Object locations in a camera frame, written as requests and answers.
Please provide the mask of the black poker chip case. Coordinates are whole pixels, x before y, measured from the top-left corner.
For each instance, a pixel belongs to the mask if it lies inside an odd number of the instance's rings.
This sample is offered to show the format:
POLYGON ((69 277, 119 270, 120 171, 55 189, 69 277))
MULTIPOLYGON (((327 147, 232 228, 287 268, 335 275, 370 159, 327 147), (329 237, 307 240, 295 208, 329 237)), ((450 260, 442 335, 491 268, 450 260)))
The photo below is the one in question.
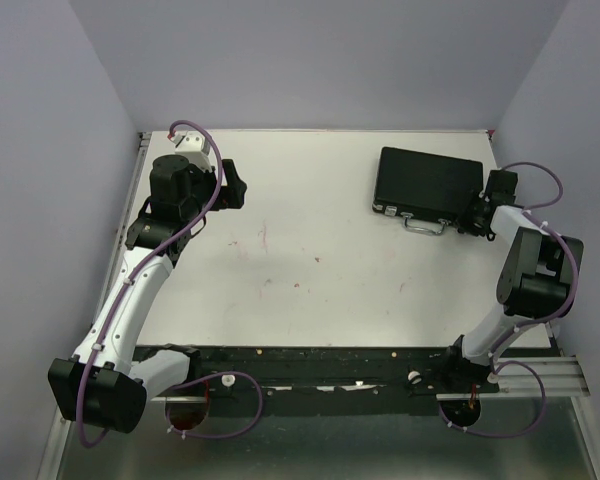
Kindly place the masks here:
POLYGON ((439 236, 483 188, 483 164, 431 153, 383 147, 371 208, 399 218, 406 230, 439 236))

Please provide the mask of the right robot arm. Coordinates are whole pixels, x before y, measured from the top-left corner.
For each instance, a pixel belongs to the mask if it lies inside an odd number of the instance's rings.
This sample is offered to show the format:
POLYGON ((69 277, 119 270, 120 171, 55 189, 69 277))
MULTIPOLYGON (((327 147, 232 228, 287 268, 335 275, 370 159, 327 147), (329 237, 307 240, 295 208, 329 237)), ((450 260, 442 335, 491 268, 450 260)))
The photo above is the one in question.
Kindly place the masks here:
POLYGON ((484 382, 515 340, 537 325, 564 317, 574 303, 584 243, 533 216, 561 199, 562 182, 553 179, 558 188, 553 200, 522 207, 515 204, 517 173, 510 166, 493 170, 484 191, 456 222, 459 233, 489 241, 499 238, 509 251, 498 277, 495 306, 445 352, 440 379, 451 391, 484 382))

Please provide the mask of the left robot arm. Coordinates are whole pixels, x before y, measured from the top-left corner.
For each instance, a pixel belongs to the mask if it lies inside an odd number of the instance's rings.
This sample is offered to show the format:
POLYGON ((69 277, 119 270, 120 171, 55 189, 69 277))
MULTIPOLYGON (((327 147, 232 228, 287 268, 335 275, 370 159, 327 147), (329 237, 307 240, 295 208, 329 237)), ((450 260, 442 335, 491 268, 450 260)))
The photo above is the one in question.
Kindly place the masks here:
POLYGON ((174 388, 194 393, 202 380, 194 347, 167 345, 144 360, 137 340, 160 289, 210 211, 240 209, 246 183, 231 159, 222 162, 223 182, 182 155, 154 160, 150 194, 127 231, 117 278, 97 319, 68 359, 54 359, 48 380, 64 419, 133 431, 146 404, 174 388))

